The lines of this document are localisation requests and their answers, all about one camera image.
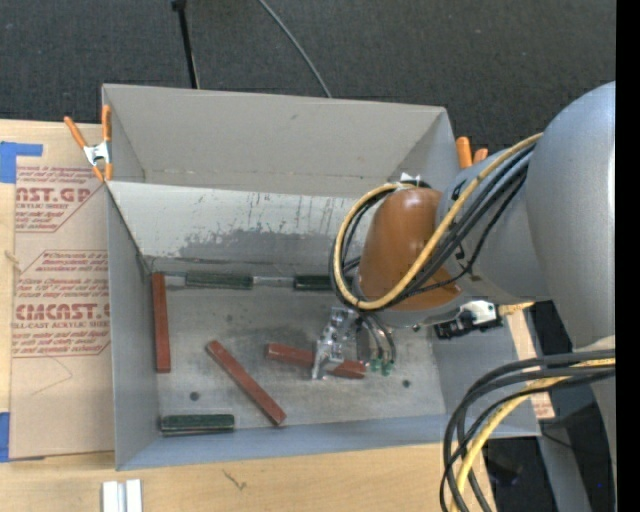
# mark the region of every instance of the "blue tape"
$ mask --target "blue tape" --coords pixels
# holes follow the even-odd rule
[[[42,156],[42,144],[0,142],[0,183],[16,182],[16,160],[18,156]]]
[[[0,463],[9,462],[9,413],[0,412]]]

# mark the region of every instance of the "yellow cable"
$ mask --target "yellow cable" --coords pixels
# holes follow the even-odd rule
[[[615,357],[607,358],[607,359],[598,359],[591,361],[584,361],[579,364],[572,365],[572,367],[585,367],[585,366],[605,366],[609,364],[615,364]],[[568,379],[569,377],[546,377],[542,379],[535,380],[530,382],[525,390],[532,390],[538,388],[545,388],[548,386],[553,386],[558,382]],[[471,467],[475,458],[480,453],[480,450],[486,443],[489,436],[493,433],[496,427],[502,422],[502,420],[509,415],[516,407],[518,407],[522,402],[527,400],[531,395],[526,396],[518,396],[513,398],[503,404],[501,407],[496,409],[496,411],[491,415],[491,417],[487,420],[487,423],[482,428],[478,436],[469,444],[469,448],[467,450],[467,455],[462,461],[462,465],[460,466],[460,470],[458,471],[458,476],[456,477],[456,486],[460,491],[460,494],[464,491],[465,482],[467,481],[467,477],[469,476],[469,471],[471,471]],[[455,501],[452,499],[449,504],[449,509],[451,512],[458,512],[458,507]]]
[[[338,234],[336,236],[336,244],[333,251],[333,274],[335,277],[336,285],[340,290],[340,293],[342,294],[344,299],[348,303],[352,304],[353,306],[356,306],[361,310],[373,310],[373,309],[379,309],[386,306],[398,295],[400,295],[402,291],[407,287],[407,285],[409,285],[411,280],[415,278],[415,276],[418,274],[420,269],[424,267],[428,259],[431,257],[431,254],[436,248],[438,242],[444,236],[447,229],[449,229],[449,226],[454,221],[456,215],[458,214],[458,212],[460,211],[464,203],[471,196],[471,194],[478,187],[478,185],[482,182],[482,180],[484,180],[489,174],[491,174],[505,160],[513,156],[518,151],[521,151],[522,149],[526,148],[527,146],[534,144],[535,142],[538,141],[538,139],[540,139],[540,137],[542,137],[542,133],[538,133],[536,135],[532,135],[531,137],[528,137],[527,139],[524,139],[518,144],[505,150],[493,162],[491,162],[487,167],[485,167],[482,170],[482,172],[480,172],[469,183],[469,185],[464,189],[462,194],[460,194],[460,197],[458,197],[458,199],[453,203],[453,205],[451,206],[451,209],[449,210],[447,215],[445,215],[445,217],[442,219],[442,222],[433,233],[433,236],[429,239],[425,247],[422,249],[422,252],[418,256],[416,261],[413,263],[413,265],[411,265],[411,268],[404,275],[404,277],[400,279],[400,281],[398,281],[398,283],[384,296],[372,301],[359,300],[358,297],[356,297],[351,293],[344,279],[342,278],[341,269],[340,269],[342,243],[343,243],[347,228],[349,227],[349,224],[351,223],[351,220],[353,219],[353,217],[356,215],[356,213],[360,209],[360,206],[362,206],[364,203],[366,203],[369,199],[371,199],[371,197],[375,196],[376,194],[379,194],[380,192],[385,190],[393,190],[393,189],[399,188],[402,185],[399,185],[396,183],[389,183],[381,187],[378,187],[377,189],[372,190],[371,192],[368,192],[367,194],[365,194],[351,208],[351,210],[349,210],[349,213],[347,213],[344,221],[342,222],[342,225],[340,226],[340,229],[338,230]]]

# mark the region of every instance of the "black floor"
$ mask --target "black floor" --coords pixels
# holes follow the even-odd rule
[[[333,97],[445,106],[454,135],[491,152],[543,130],[570,101],[616,78],[615,0],[268,5]],[[188,0],[185,13],[201,88],[326,94],[259,0]],[[105,82],[191,87],[169,0],[0,0],[1,118],[97,122]],[[552,304],[538,307],[536,322],[545,352],[569,348]],[[601,453],[597,425],[569,432],[576,446]],[[492,454],[519,468],[515,480],[495,471],[500,510],[555,509],[535,440],[492,442],[490,462]],[[592,509],[609,511],[606,478],[587,473]]]

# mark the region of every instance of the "black cable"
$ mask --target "black cable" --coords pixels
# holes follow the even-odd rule
[[[478,197],[474,199],[473,203],[465,211],[461,219],[456,222],[456,224],[449,230],[447,236],[441,241],[438,251],[429,259],[427,264],[421,270],[420,274],[416,276],[414,282],[407,287],[405,293],[411,293],[412,291],[419,289],[421,285],[423,285],[430,277],[432,277],[433,274],[435,274],[435,272],[444,264],[446,259],[458,248],[462,240],[467,236],[471,229],[475,227],[482,216],[495,204],[495,202],[500,197],[502,197],[502,195],[509,189],[509,187],[515,182],[515,180],[517,180],[520,176],[526,176],[530,154],[531,153],[529,151],[527,151],[525,154],[523,154],[523,152],[518,153],[515,156],[521,156],[521,158],[516,161],[507,161],[506,164],[509,164],[509,166],[497,171],[497,175],[494,177],[494,179],[489,182],[486,187],[484,187]],[[500,182],[511,171],[514,173],[513,176],[505,180],[505,182],[502,183],[500,187],[495,189],[498,182]],[[490,192],[493,192],[493,195],[491,196],[489,201],[484,202],[486,196]],[[502,214],[502,211],[500,211],[497,216],[494,216],[494,224]]]
[[[463,267],[462,271],[459,274],[457,274],[455,277],[452,277],[450,279],[446,279],[444,281],[439,281],[437,283],[434,283],[432,285],[425,286],[425,287],[422,287],[422,288],[411,290],[411,289],[409,289],[409,287],[407,287],[408,291],[405,291],[405,292],[401,293],[400,295],[398,295],[398,297],[393,299],[386,307],[391,307],[391,306],[393,306],[395,304],[398,304],[399,302],[402,302],[403,300],[406,300],[406,299],[408,299],[410,297],[413,297],[415,295],[419,295],[421,293],[425,293],[425,292],[440,288],[442,286],[446,286],[447,284],[450,284],[450,283],[453,283],[453,282],[457,281],[462,276],[464,276],[467,272],[469,272],[472,269],[473,264],[475,263],[475,260],[478,258],[479,254],[480,254],[480,250],[482,249],[482,246],[484,245],[484,242],[486,241],[491,229],[493,228],[493,226],[495,226],[495,224],[500,219],[500,216],[504,213],[504,211],[506,210],[506,208],[509,205],[509,203],[511,202],[511,200],[518,193],[518,191],[520,190],[520,188],[524,184],[524,181],[525,181],[524,178],[522,178],[521,181],[514,188],[512,193],[507,197],[507,199],[505,199],[505,201],[502,203],[502,205],[500,206],[498,211],[494,214],[494,216],[492,217],[491,221],[489,221],[489,224],[487,224],[487,226],[485,227],[485,229],[484,229],[484,231],[483,231],[483,233],[482,233],[482,235],[480,237],[480,240],[478,241],[478,244],[476,245],[476,248],[474,249],[474,252],[473,252],[471,258],[469,259],[469,261],[467,262],[465,267]],[[437,259],[435,260],[435,262],[433,262],[433,260],[432,260],[430,263],[431,263],[432,266],[438,265],[436,267],[436,269],[440,268],[442,266],[442,264],[444,263],[443,260],[448,258],[449,255],[450,254],[443,254],[441,256],[438,256]],[[432,277],[432,274],[431,275],[426,274],[426,275],[422,276],[420,278],[420,281],[417,282],[417,284],[420,284],[421,281],[426,281],[430,277]]]
[[[583,370],[585,370],[587,373],[591,373],[589,372],[589,370],[592,370],[593,368],[581,368]],[[449,483],[450,485],[450,491],[452,493],[452,497],[453,499],[456,501],[456,505],[458,506],[458,508],[460,509],[461,512],[465,512],[466,509],[466,505],[464,504],[464,498],[462,497],[462,495],[459,492],[459,489],[457,488],[457,483],[455,482],[455,476],[453,475],[453,464],[456,462],[457,459],[466,456],[467,451],[466,448],[469,445],[469,443],[471,442],[471,440],[473,439],[473,436],[475,435],[475,433],[477,432],[477,430],[480,428],[480,426],[484,423],[484,421],[489,417],[490,414],[492,414],[499,406],[505,404],[506,402],[509,402],[515,398],[519,398],[522,396],[527,396],[527,395],[532,395],[532,394],[536,394],[536,393],[544,393],[547,391],[550,391],[551,389],[559,389],[559,388],[565,388],[565,387],[574,387],[574,386],[580,386],[580,385],[585,385],[585,384],[590,384],[599,380],[603,380],[606,378],[610,378],[613,375],[615,375],[615,369],[608,369],[607,371],[603,371],[603,372],[598,372],[597,374],[590,374],[586,377],[571,377],[568,380],[564,380],[561,382],[556,382],[554,384],[550,384],[548,386],[544,386],[544,387],[540,387],[540,388],[536,388],[536,389],[527,389],[524,391],[520,391],[517,393],[513,393],[505,398],[502,398],[500,400],[498,400],[497,402],[493,403],[490,407],[488,407],[487,409],[485,409],[485,411],[483,411],[483,413],[477,418],[477,420],[474,422],[474,424],[472,425],[472,427],[469,428],[469,430],[465,433],[464,436],[461,437],[461,432],[460,430],[458,430],[458,439],[459,439],[459,445],[457,447],[457,449],[453,452],[453,454],[449,454],[449,456],[447,457],[447,454],[445,453],[445,471],[443,474],[443,477],[440,481],[440,506],[442,508],[442,510],[446,511],[447,510],[447,505],[444,499],[444,486],[445,486],[445,481],[447,483]],[[451,438],[447,439],[445,437],[445,442],[448,441],[448,450],[450,452],[451,450]],[[451,479],[449,478],[445,478],[447,476],[447,474],[450,474],[453,477],[453,481],[451,481]],[[482,495],[482,490],[479,488],[479,486],[477,485],[477,480],[475,480],[475,477],[473,476],[473,470],[469,471],[469,475],[468,475],[468,480],[472,485],[472,488],[474,490],[474,494],[476,495],[476,498],[478,499],[480,506],[482,508],[483,511],[487,511],[487,512],[491,512],[491,508],[489,507],[488,503],[486,502],[486,500],[484,499],[484,496]]]
[[[530,380],[539,380],[543,378],[550,377],[574,377],[574,376],[582,376],[585,373],[589,372],[590,375],[595,375],[598,373],[603,373],[610,369],[607,367],[599,367],[599,368],[589,368],[589,367],[569,367],[569,368],[552,368],[552,369],[542,369],[538,371],[531,371],[522,373],[519,375],[508,375],[505,377],[501,377],[499,379],[495,379],[493,382],[488,382],[479,388],[475,389],[472,392],[469,392],[465,395],[462,401],[458,404],[458,407],[455,409],[453,414],[450,417],[449,423],[447,424],[447,428],[445,429],[444,434],[444,442],[443,442],[443,454],[445,459],[445,464],[448,464],[448,454],[451,452],[451,443],[453,439],[453,432],[457,428],[458,420],[466,415],[466,411],[471,407],[471,405],[477,401],[479,398],[489,394],[492,391],[496,391],[500,388],[510,386],[512,384],[518,384]],[[455,477],[453,475],[453,471],[450,471],[451,474],[447,475],[447,480],[450,486],[455,485]]]
[[[375,338],[375,329],[377,328],[380,332],[382,332],[385,341],[387,342],[387,344],[389,345],[389,350],[391,352],[391,362],[395,363],[396,361],[396,356],[397,356],[397,351],[396,351],[396,344],[393,341],[393,336],[391,336],[391,333],[389,332],[389,330],[382,324],[382,322],[380,322],[380,320],[371,313],[361,313],[361,316],[363,318],[363,320],[365,321],[365,323],[367,324],[367,327],[369,327],[369,329],[371,330],[371,334],[372,336]]]
[[[582,362],[586,360],[594,360],[594,359],[601,359],[601,358],[606,359],[610,357],[615,357],[615,351],[613,350],[597,351],[597,353],[598,355],[596,355],[595,352],[578,354],[578,356],[582,356],[582,357],[567,357],[573,354],[562,354],[561,356],[564,356],[564,357],[554,357],[553,363],[555,363],[555,365],[558,366],[560,364],[576,364],[577,362]],[[539,363],[532,364],[531,361],[538,361]],[[533,360],[529,359],[526,361],[518,361],[516,363],[512,363],[511,365],[505,365],[496,370],[493,370],[492,372],[489,372],[488,374],[484,375],[482,378],[478,379],[478,381],[476,381],[469,388],[467,393],[473,392],[475,389],[482,387],[483,385],[490,382],[492,379],[497,378],[500,375],[511,373],[512,371],[514,371],[512,369],[513,367],[520,367],[519,369],[524,369],[524,368],[530,368],[533,366],[538,366],[539,364],[546,363],[548,365],[550,361],[551,361],[550,357],[546,357],[546,358],[542,357],[542,358],[535,358]],[[465,442],[462,435],[465,429],[465,422],[466,422],[466,414],[461,414],[458,419],[457,432],[458,432],[458,443],[459,443],[458,450],[462,452],[461,454],[462,457],[466,455],[466,445],[468,444],[468,441]],[[478,422],[480,423],[482,422],[482,416],[476,423]],[[472,427],[470,429],[470,432],[474,432],[474,431],[475,429],[474,427]],[[469,483],[471,484],[471,488],[473,489],[474,494],[476,495],[476,498],[480,502],[481,507],[483,507],[483,510],[489,510],[490,509],[489,505],[486,503],[486,501],[484,500],[484,497],[482,496],[482,490],[480,489],[480,486],[478,485],[475,475],[473,474],[473,470],[469,471],[468,480],[469,480]]]
[[[517,190],[519,190],[519,187],[522,186],[524,178],[526,177],[528,162],[529,162],[532,151],[533,151],[533,146],[518,152],[517,154],[510,157],[510,159],[505,161],[503,164],[501,164],[501,166],[494,171],[494,175],[491,177],[488,184],[478,193],[477,197],[474,198],[474,201],[468,206],[468,208],[465,209],[465,213],[462,215],[461,219],[454,226],[451,227],[449,233],[447,234],[445,239],[442,241],[440,247],[436,251],[436,254],[434,254],[430,258],[430,261],[425,265],[423,269],[421,269],[420,273],[412,280],[412,282],[407,286],[407,288],[398,295],[398,297],[396,297],[390,303],[388,303],[386,306],[380,309],[387,309],[389,307],[393,307],[394,305],[402,302],[403,300],[406,300],[409,297],[418,295],[420,293],[425,293],[427,291],[453,283],[471,270],[472,265],[477,259],[480,249],[482,248],[482,245],[484,244],[490,229],[495,225],[495,223],[498,221],[502,213],[505,211],[508,203],[513,199],[513,197],[517,193]],[[510,172],[513,173],[513,176],[508,177],[507,180],[500,183]],[[432,277],[432,275],[442,266],[444,261],[453,253],[453,251],[459,246],[459,244],[464,239],[464,237],[477,224],[479,219],[495,204],[495,202],[500,197],[502,197],[503,194],[505,194],[508,191],[508,189],[518,179],[520,179],[521,181],[518,183],[517,190],[512,192],[508,196],[508,198],[503,202],[503,204],[498,209],[496,214],[494,214],[489,225],[483,232],[483,235],[481,236],[481,240],[476,246],[476,250],[474,251],[474,256],[469,261],[467,267],[463,269],[463,271],[459,275],[455,276],[455,278],[451,278],[447,281],[442,281],[434,285],[420,288],[420,286],[422,286],[430,277]],[[373,204],[379,202],[388,193],[389,192],[386,191],[377,196],[374,196],[373,198],[371,198],[369,202],[365,203],[365,205],[363,205],[361,209],[370,208]],[[487,198],[487,196],[489,196],[489,194],[492,194],[492,196],[490,197],[489,201],[485,201],[485,199]],[[346,252],[348,251],[349,244],[351,243],[351,238],[355,231],[354,220],[357,219],[357,222],[360,222],[361,216],[359,215],[360,215],[360,212],[358,212],[358,214],[356,214],[353,217],[353,219],[351,220],[351,223],[349,224],[349,226],[347,226],[347,232],[349,233],[349,238],[347,240],[348,243],[346,243],[343,247],[344,249],[343,258],[340,265],[343,278],[344,278],[344,273],[346,271],[345,265],[344,265],[345,263],[344,259],[346,258]],[[349,269],[355,267],[357,265],[357,260],[355,259],[351,260],[349,262],[349,265],[350,265]],[[333,274],[332,259],[330,262],[330,274]],[[344,297],[342,297],[342,294],[340,293],[340,291],[337,290],[336,287],[334,287],[334,290],[336,291],[337,295],[340,297],[340,300],[343,303],[347,304],[347,301],[344,300]]]
[[[318,73],[318,70],[316,69],[316,67],[313,65],[313,62],[311,62],[311,59],[309,58],[309,56],[307,55],[307,53],[304,51],[304,49],[302,48],[302,46],[300,45],[300,43],[298,43],[297,39],[294,37],[294,35],[291,33],[291,31],[286,27],[286,25],[284,24],[284,22],[280,19],[280,17],[274,12],[274,10],[269,7],[269,5],[267,4],[267,2],[265,0],[258,0],[258,2],[260,3],[260,5],[262,6],[262,8],[267,11],[267,13],[269,14],[269,16],[271,16],[273,18],[273,20],[278,24],[278,26],[280,27],[280,29],[285,33],[285,35],[289,38],[289,41],[291,41],[291,43],[293,44],[293,46],[296,47],[296,50],[298,50],[298,52],[300,53],[300,55],[302,56],[302,58],[305,60],[305,62],[307,63],[307,66],[309,66],[309,69],[311,70],[311,72],[313,73],[313,75],[316,77],[316,80],[318,80],[318,83],[320,83],[320,86],[322,87],[322,90],[324,91],[324,93],[327,95],[327,98],[332,98],[333,96],[331,96],[331,92],[329,92],[329,88],[327,87],[327,85],[324,83],[324,80],[322,79],[322,77],[320,76],[320,73]]]
[[[450,455],[449,458],[449,463],[446,465],[445,468],[445,473],[443,473],[443,477],[440,481],[440,505],[441,508],[443,508],[443,510],[446,510],[446,503],[444,500],[444,484],[445,484],[445,477],[444,474],[446,474],[446,472],[453,472],[453,464],[455,464],[456,460],[459,459],[460,457],[464,457],[467,454],[466,448],[469,445],[469,443],[471,442],[471,440],[473,439],[473,436],[475,435],[475,433],[477,432],[477,430],[480,428],[480,426],[484,423],[484,421],[489,417],[489,415],[491,413],[493,413],[493,411],[495,411],[495,409],[497,409],[499,406],[505,404],[506,402],[514,399],[514,398],[519,398],[522,396],[527,396],[527,395],[533,395],[536,393],[544,393],[547,391],[550,391],[551,389],[558,389],[558,388],[564,388],[564,387],[574,387],[574,386],[580,386],[580,385],[584,385],[584,384],[590,384],[593,382],[597,382],[598,380],[603,380],[606,378],[610,378],[613,374],[615,374],[615,370],[611,370],[611,373],[603,373],[602,375],[597,375],[597,376],[588,376],[588,377],[572,377],[569,380],[565,380],[562,382],[557,382],[555,384],[550,384],[548,386],[542,387],[542,388],[537,388],[535,390],[525,390],[525,391],[521,391],[518,393],[514,393],[512,395],[509,395],[501,400],[499,400],[498,402],[495,402],[494,404],[492,404],[489,408],[487,408],[482,415],[476,420],[476,422],[473,424],[473,426],[467,431],[466,435],[460,439],[460,444],[458,446],[458,448],[455,450],[455,452],[453,454]],[[480,486],[478,485],[477,480],[475,479],[475,476],[473,474],[473,470],[469,470],[469,474],[467,477],[468,481],[471,483],[471,487],[473,489],[473,492],[476,496],[476,499],[478,499],[478,502],[481,506],[481,508],[483,509],[483,511],[485,512],[492,512],[491,511],[491,507],[489,506],[489,504],[487,503],[486,499],[484,498],[484,493],[482,492],[482,489],[480,489]],[[464,503],[464,498],[460,495],[460,493],[458,492],[458,488],[457,488],[457,483],[456,485],[454,485],[453,487],[454,490],[452,490],[450,488],[450,491],[452,491],[452,497],[455,495],[457,498],[461,499],[462,502]]]
[[[200,89],[200,81],[198,79],[198,73],[196,72],[196,63],[193,57],[193,50],[191,48],[191,38],[189,37],[189,25],[187,24],[187,15],[185,13],[187,0],[171,0],[171,7],[174,12],[178,13],[178,19],[180,20],[180,32],[182,34],[184,53],[187,57],[187,67],[189,69],[189,81],[191,82],[191,88]]]

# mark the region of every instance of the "cable bundle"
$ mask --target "cable bundle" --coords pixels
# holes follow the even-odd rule
[[[500,422],[518,405],[534,393],[546,392],[560,387],[590,384],[615,376],[615,350],[601,350],[576,354],[543,356],[517,361],[501,366],[476,381],[467,391],[456,410],[451,415],[443,440],[445,470],[440,483],[440,506],[443,512],[468,512],[462,496],[468,480],[483,511],[491,511],[473,474],[471,466],[491,433]],[[506,398],[494,402],[486,408],[466,428],[467,411],[489,393],[527,382],[527,385]],[[453,450],[454,435],[457,447]],[[457,475],[454,464],[461,460]],[[451,502],[446,504],[445,487],[451,493]]]
[[[345,274],[355,268],[360,261],[359,257],[347,260],[355,229],[362,220],[364,213],[388,194],[416,185],[411,183],[387,183],[362,196],[347,213],[338,230],[331,251],[329,274],[340,300],[360,312],[378,311],[390,308],[414,295],[450,284],[469,272],[491,228],[495,226],[511,200],[524,184],[532,150],[541,136],[542,134],[537,134],[523,140],[505,150],[487,165],[453,203],[451,209],[443,218],[433,236],[427,241],[407,274],[386,295],[371,301],[354,295],[346,284]],[[471,201],[470,197],[473,192],[490,175],[492,176],[486,187]],[[487,211],[496,204],[499,204],[497,210],[485,227],[471,258],[462,271],[446,281],[424,286],[447,258],[453,254],[467,234],[483,219]],[[460,215],[460,218],[456,218],[463,206],[465,207],[464,213]]]

